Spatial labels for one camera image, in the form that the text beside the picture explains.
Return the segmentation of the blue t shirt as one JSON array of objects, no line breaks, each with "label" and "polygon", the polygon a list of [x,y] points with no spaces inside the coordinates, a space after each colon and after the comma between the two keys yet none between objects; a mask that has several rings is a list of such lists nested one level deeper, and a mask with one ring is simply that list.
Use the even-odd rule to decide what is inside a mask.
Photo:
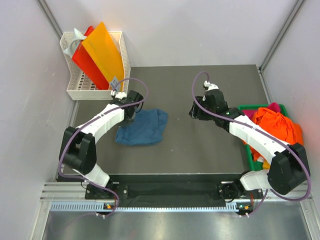
[{"label": "blue t shirt", "polygon": [[158,108],[141,110],[134,121],[119,127],[115,142],[125,146],[150,146],[163,140],[163,133],[168,123],[168,114]]}]

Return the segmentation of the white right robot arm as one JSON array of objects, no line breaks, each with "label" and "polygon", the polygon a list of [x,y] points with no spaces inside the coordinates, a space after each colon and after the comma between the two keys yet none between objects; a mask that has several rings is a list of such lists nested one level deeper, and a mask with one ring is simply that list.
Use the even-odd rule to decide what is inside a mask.
[{"label": "white right robot arm", "polygon": [[229,107],[219,89],[207,89],[203,96],[193,95],[189,115],[193,119],[214,121],[229,134],[256,150],[269,163],[269,169],[244,172],[233,185],[233,192],[245,198],[253,190],[271,190],[281,198],[307,183],[304,196],[311,192],[311,174],[307,153],[300,143],[288,143],[262,129],[237,107]]}]

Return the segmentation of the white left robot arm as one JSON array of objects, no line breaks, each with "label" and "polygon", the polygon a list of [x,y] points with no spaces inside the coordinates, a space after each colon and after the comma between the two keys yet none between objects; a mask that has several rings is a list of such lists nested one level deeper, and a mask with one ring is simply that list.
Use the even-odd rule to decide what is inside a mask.
[{"label": "white left robot arm", "polygon": [[90,192],[102,198],[117,198],[113,181],[97,164],[96,144],[114,126],[129,124],[142,106],[144,97],[130,90],[115,92],[106,107],[91,120],[78,126],[69,126],[62,137],[58,174],[64,178],[81,179],[92,186]]}]

